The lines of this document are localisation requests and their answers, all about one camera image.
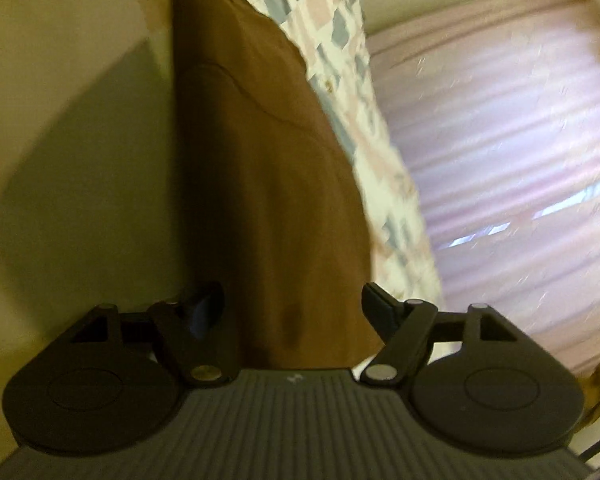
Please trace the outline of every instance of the silver screw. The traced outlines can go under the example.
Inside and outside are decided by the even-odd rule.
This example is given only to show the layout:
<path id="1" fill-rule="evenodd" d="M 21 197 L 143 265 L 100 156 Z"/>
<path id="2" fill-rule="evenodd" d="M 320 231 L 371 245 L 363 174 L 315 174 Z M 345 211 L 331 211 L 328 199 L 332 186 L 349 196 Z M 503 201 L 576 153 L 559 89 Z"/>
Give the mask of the silver screw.
<path id="1" fill-rule="evenodd" d="M 398 370 L 391 365 L 372 365 L 365 370 L 365 374 L 374 381 L 390 381 L 397 377 Z"/>
<path id="2" fill-rule="evenodd" d="M 212 365 L 200 365 L 193 368 L 191 371 L 191 377 L 197 381 L 217 381 L 222 377 L 222 370 Z"/>

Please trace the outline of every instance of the curtain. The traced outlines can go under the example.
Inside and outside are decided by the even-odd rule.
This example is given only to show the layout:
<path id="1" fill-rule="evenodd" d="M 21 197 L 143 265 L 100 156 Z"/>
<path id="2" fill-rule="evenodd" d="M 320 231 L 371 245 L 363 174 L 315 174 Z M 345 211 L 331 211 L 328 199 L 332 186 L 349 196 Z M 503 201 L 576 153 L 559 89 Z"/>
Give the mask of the curtain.
<path id="1" fill-rule="evenodd" d="M 600 362 L 600 16 L 479 0 L 368 40 L 448 310 L 494 306 L 576 372 Z"/>

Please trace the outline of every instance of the pink curtain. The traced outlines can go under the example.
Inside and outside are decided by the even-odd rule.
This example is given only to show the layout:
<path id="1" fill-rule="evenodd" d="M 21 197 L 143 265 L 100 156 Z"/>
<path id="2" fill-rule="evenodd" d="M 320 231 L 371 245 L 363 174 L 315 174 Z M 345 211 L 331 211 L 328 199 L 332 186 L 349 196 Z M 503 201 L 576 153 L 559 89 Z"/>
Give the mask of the pink curtain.
<path id="1" fill-rule="evenodd" d="M 449 310 L 486 302 L 574 371 L 600 361 L 600 17 L 479 0 L 368 40 Z"/>

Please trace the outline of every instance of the brown object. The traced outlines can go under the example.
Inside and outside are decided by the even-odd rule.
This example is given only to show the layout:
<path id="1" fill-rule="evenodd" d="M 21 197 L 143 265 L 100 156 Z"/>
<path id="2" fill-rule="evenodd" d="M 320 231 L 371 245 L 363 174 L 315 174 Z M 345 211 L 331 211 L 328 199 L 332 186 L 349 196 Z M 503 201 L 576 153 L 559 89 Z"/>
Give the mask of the brown object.
<path id="1" fill-rule="evenodd" d="M 590 426 L 600 418 L 600 364 L 587 377 L 579 377 L 578 382 L 584 393 L 584 415 L 578 430 Z"/>
<path id="2" fill-rule="evenodd" d="M 176 0 L 174 67 L 190 264 L 222 283 L 241 364 L 377 352 L 362 200 L 298 49 L 245 0 Z"/>

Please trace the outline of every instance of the curtain fold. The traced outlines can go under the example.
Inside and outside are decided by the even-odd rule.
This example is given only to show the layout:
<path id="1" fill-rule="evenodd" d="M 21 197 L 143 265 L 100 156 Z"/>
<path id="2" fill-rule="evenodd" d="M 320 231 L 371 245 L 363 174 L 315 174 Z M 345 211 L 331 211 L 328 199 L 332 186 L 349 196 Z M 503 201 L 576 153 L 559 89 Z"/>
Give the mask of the curtain fold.
<path id="1" fill-rule="evenodd" d="M 449 310 L 492 304 L 574 371 L 600 361 L 600 17 L 479 0 L 368 40 Z"/>

